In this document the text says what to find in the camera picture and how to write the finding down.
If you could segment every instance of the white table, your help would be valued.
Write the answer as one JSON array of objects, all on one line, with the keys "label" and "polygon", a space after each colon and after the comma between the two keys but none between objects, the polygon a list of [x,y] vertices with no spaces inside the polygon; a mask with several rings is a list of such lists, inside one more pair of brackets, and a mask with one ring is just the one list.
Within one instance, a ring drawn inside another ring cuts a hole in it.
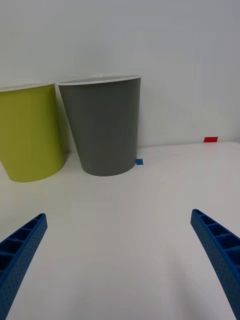
[{"label": "white table", "polygon": [[198,208],[240,236],[240,145],[139,150],[144,165],[84,173],[77,154],[47,179],[0,168],[0,240],[44,212],[48,229],[8,320],[233,320],[190,225]]}]

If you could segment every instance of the white wall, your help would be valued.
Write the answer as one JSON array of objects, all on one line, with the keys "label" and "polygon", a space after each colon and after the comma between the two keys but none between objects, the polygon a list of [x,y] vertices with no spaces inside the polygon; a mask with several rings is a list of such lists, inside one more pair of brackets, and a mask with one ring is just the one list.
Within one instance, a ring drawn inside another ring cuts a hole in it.
[{"label": "white wall", "polygon": [[140,145],[240,141],[239,16],[239,0],[3,1],[0,82],[137,73]]}]

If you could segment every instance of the red tape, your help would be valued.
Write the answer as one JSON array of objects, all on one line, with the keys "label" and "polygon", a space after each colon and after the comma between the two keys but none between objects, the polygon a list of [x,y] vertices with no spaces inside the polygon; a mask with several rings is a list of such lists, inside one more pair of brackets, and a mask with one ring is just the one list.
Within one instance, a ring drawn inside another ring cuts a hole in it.
[{"label": "red tape", "polygon": [[203,142],[217,142],[218,136],[206,136]]}]

